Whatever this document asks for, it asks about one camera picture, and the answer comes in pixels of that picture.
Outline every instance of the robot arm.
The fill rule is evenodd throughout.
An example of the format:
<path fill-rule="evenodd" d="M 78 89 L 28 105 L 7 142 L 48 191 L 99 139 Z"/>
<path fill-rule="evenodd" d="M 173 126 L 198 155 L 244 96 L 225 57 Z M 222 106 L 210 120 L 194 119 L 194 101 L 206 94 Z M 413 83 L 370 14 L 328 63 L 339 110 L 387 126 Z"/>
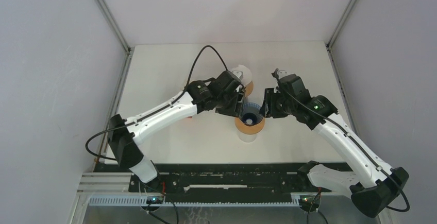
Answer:
<path fill-rule="evenodd" d="M 299 169 L 303 182 L 338 192 L 365 215 L 375 217 L 400 193 L 409 175 L 393 169 L 348 127 L 337 108 L 324 96 L 311 97 L 300 77 L 278 69 L 272 73 L 276 89 L 265 89 L 265 117 L 288 115 L 323 137 L 353 170 L 341 172 L 311 161 Z"/>
<path fill-rule="evenodd" d="M 139 146 L 156 131 L 185 117 L 194 116 L 215 108 L 216 113 L 239 116 L 243 104 L 241 71 L 224 71 L 216 79 L 193 81 L 173 98 L 136 116 L 122 119 L 119 114 L 110 120 L 108 144 L 120 168 L 129 168 L 140 180 L 147 183 L 158 172 Z"/>

